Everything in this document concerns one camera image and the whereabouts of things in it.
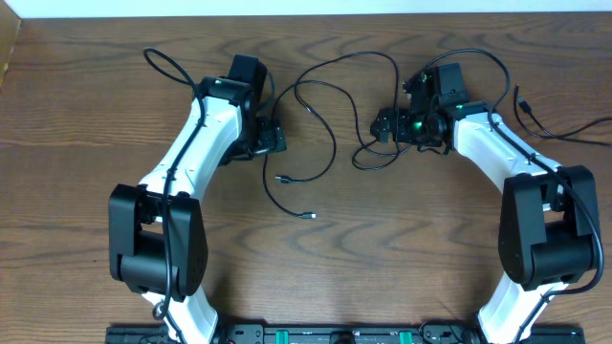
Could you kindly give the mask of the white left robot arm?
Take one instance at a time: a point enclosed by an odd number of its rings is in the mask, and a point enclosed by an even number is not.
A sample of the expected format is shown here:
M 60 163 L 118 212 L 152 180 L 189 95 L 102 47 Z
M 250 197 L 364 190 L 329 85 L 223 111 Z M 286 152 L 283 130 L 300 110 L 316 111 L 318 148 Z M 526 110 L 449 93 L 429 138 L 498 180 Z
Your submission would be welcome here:
M 238 54 L 228 75 L 176 81 L 192 91 L 186 124 L 161 161 L 137 185 L 109 198 L 111 276 L 153 306 L 156 326 L 112 326 L 108 343 L 227 343 L 220 315 L 202 287 L 208 243 L 202 201 L 215 170 L 286 144 L 277 122 L 261 118 L 266 66 Z

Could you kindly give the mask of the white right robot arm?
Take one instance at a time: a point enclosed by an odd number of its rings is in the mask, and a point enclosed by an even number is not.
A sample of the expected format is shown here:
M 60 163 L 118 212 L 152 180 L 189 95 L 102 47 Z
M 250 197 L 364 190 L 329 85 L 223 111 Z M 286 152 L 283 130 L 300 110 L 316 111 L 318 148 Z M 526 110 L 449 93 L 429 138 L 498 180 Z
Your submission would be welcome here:
M 485 101 L 470 100 L 457 63 L 427 67 L 404 84 L 410 104 L 382 108 L 370 126 L 379 142 L 420 151 L 455 151 L 502 194 L 498 254 L 504 273 L 478 315 L 482 339 L 519 343 L 557 295 L 585 292 L 601 279 L 603 253 L 596 186 L 584 166 L 564 167 L 518 137 Z

